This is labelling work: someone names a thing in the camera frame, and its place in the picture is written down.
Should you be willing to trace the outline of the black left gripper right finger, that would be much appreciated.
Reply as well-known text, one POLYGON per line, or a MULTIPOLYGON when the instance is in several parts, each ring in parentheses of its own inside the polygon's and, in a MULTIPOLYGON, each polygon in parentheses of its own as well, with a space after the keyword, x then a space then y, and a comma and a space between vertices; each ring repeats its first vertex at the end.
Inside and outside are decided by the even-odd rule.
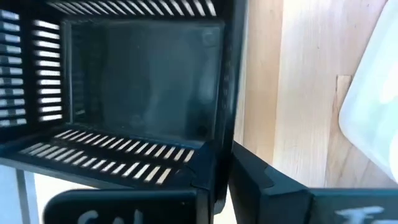
POLYGON ((398 224, 396 189, 308 188, 237 142, 232 153, 237 224, 398 224))

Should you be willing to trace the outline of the white plastic basket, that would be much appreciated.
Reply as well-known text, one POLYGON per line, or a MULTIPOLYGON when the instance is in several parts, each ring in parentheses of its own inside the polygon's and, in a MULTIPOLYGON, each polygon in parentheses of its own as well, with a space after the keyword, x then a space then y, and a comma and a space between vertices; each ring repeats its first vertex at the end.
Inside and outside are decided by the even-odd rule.
POLYGON ((339 113, 343 135, 398 183, 398 0, 387 0, 339 113))

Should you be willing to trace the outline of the black slotted plastic basket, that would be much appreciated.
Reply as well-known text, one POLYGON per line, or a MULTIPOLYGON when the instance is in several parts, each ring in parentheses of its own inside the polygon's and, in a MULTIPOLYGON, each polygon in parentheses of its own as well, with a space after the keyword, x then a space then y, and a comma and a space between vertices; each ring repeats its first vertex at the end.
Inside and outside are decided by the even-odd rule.
POLYGON ((0 0, 0 164, 223 208, 247 0, 0 0))

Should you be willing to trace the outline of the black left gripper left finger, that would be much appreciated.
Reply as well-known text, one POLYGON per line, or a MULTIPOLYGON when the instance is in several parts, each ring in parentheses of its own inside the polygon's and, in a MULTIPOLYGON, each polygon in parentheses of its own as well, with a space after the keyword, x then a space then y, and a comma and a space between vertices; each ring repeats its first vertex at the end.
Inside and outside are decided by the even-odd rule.
POLYGON ((212 224, 213 143, 185 151, 175 167, 139 166, 132 189, 69 190, 46 205, 44 224, 212 224))

